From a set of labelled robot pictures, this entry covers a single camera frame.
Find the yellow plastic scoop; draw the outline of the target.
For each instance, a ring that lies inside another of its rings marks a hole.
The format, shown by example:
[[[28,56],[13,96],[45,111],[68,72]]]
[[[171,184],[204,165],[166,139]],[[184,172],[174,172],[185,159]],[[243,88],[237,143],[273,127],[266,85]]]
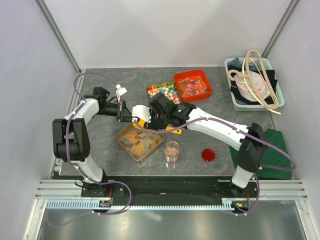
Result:
[[[172,133],[172,134],[180,135],[182,133],[181,129],[175,129],[172,126],[167,126],[165,129],[162,129],[162,130],[154,130],[151,128],[147,128],[147,122],[145,122],[142,119],[140,119],[139,121],[133,120],[132,124],[137,129],[143,130],[145,132],[150,132],[150,133],[153,132],[154,134]]]

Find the brown tin of popsicle candies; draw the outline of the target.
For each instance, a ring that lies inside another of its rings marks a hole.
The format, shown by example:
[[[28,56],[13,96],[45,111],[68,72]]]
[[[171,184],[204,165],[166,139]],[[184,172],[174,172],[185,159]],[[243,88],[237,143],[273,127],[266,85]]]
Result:
[[[165,139],[163,134],[142,131],[133,123],[123,128],[115,138],[138,164],[142,164],[155,153],[163,145]]]

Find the clear glass jar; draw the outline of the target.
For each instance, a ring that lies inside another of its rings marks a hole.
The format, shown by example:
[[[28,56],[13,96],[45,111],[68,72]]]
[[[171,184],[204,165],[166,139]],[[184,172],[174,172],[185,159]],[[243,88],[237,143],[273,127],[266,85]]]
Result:
[[[180,158],[180,145],[176,141],[169,141],[164,147],[165,166],[168,169],[174,169]]]

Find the red jar lid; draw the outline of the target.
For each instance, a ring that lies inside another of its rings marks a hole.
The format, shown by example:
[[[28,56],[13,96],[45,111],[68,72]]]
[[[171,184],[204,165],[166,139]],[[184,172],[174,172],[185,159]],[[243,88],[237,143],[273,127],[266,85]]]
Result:
[[[216,154],[212,149],[206,148],[202,151],[201,157],[204,161],[211,162],[216,158]]]

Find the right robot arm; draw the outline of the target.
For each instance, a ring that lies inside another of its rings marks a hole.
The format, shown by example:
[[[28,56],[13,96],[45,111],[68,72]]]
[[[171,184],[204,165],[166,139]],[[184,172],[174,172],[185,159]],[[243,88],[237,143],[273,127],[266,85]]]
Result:
[[[218,139],[238,151],[237,167],[229,184],[229,191],[235,197],[247,191],[247,185],[259,171],[260,163],[268,147],[262,127],[232,123],[215,117],[199,107],[182,102],[175,104],[164,94],[157,93],[148,101],[149,122],[144,126],[150,130],[175,130],[182,128],[200,132]]]

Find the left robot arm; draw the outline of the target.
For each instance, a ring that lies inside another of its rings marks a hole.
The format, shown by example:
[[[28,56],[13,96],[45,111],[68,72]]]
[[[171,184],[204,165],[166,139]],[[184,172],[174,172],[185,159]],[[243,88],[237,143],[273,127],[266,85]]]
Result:
[[[108,100],[110,92],[95,87],[91,95],[80,98],[79,105],[66,117],[52,122],[53,153],[58,159],[73,166],[83,177],[82,190],[99,197],[110,191],[108,177],[90,155],[91,144],[87,124],[94,116],[115,117],[117,122],[130,123],[132,113],[121,99],[124,88],[116,91],[116,102]]]

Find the tin of colourful star candies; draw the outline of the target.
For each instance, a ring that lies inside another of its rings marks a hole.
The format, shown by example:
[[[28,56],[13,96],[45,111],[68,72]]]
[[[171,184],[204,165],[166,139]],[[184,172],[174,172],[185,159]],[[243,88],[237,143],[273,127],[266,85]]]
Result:
[[[162,93],[175,104],[182,102],[178,87],[174,81],[154,83],[146,87],[148,97],[151,99],[157,93]]]

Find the orange box of candies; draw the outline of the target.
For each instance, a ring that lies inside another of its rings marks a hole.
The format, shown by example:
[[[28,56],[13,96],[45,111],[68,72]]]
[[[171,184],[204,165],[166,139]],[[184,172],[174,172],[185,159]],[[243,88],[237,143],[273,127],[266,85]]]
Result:
[[[193,103],[211,97],[212,87],[202,69],[176,73],[173,81],[183,102]]]

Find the white laundry basket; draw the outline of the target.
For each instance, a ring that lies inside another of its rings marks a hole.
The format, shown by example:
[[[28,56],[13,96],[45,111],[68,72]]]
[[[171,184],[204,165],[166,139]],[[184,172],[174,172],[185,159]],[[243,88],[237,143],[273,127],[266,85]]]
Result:
[[[285,99],[279,83],[272,87],[267,71],[273,71],[273,67],[267,58],[263,57],[239,57],[240,70],[229,69],[230,62],[235,58],[227,58],[224,61],[227,82],[230,88],[231,100],[235,111],[269,111],[280,115],[279,108],[285,104]],[[255,100],[255,104],[246,104],[239,100],[233,90],[245,93]]]

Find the beige clothes hanger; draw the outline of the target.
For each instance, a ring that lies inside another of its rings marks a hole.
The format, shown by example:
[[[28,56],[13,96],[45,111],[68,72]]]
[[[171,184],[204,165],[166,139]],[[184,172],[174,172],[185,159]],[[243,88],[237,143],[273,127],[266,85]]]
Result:
[[[263,108],[274,114],[280,106],[275,91],[267,75],[261,53],[256,49],[247,51],[242,61],[241,70],[231,69],[227,76],[235,82],[240,94],[247,100],[259,103]]]

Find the green cloth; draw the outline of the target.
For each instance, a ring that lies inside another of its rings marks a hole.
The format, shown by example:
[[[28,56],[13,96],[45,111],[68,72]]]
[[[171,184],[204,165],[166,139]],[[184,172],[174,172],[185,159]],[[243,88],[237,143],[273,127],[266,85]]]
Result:
[[[287,146],[281,131],[275,129],[267,129],[265,137],[268,143],[278,147],[288,154]],[[229,151],[234,168],[238,165],[238,151],[229,146]],[[278,151],[268,147],[268,151],[262,161],[263,165],[271,165],[277,167],[290,168],[291,162]],[[292,171],[279,170],[274,168],[263,168],[256,174],[259,180],[291,180]]]

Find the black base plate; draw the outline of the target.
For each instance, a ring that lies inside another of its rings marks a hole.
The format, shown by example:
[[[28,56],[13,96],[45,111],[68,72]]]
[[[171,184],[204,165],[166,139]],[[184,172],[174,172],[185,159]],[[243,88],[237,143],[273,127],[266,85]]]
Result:
[[[217,176],[109,176],[110,191],[81,191],[82,197],[111,197],[127,204],[219,204],[223,199],[254,199],[257,184],[245,189],[231,188],[230,177]]]

